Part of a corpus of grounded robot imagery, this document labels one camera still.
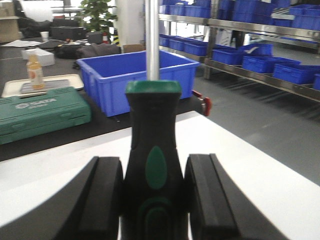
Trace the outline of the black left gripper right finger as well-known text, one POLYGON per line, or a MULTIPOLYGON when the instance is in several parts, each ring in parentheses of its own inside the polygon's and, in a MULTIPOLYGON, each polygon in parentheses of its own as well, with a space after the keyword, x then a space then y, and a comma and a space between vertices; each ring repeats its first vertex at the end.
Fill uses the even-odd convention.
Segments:
POLYGON ((185 167, 194 240, 285 240, 239 190, 215 154, 191 154, 185 167))

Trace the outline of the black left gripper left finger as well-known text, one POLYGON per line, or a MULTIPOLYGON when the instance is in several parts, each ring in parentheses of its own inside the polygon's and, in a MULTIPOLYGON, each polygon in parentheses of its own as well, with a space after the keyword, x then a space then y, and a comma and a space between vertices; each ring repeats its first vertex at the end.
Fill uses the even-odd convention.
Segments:
POLYGON ((123 169, 118 157, 93 157, 61 190, 0 228, 2 240, 115 240, 123 169))

